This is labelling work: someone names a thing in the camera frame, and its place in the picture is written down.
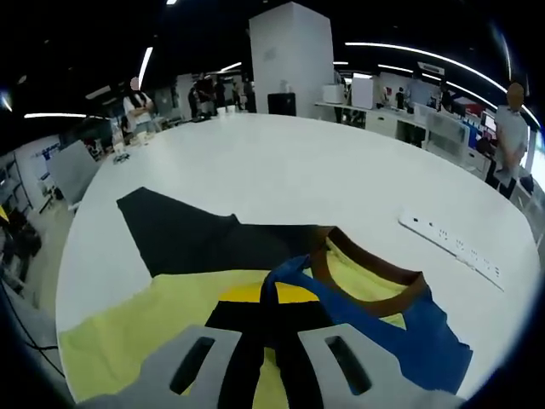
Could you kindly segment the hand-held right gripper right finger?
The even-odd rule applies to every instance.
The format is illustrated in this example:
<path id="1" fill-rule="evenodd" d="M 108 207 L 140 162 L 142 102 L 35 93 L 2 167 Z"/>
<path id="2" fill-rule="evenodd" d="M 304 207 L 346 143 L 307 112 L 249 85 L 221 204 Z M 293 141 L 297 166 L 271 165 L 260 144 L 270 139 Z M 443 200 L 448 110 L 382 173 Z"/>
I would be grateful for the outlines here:
<path id="1" fill-rule="evenodd" d="M 395 356 L 349 324 L 288 332 L 276 344 L 292 408 L 459 408 L 464 399 L 404 377 Z"/>

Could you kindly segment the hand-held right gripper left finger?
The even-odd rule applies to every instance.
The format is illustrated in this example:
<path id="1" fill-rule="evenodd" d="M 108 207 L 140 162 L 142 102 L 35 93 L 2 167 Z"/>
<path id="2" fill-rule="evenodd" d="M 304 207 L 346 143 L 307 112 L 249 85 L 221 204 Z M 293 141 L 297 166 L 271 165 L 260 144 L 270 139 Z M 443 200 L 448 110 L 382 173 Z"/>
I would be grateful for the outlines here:
<path id="1" fill-rule="evenodd" d="M 190 325 L 144 360 L 138 378 L 81 408 L 217 408 L 242 333 Z"/>

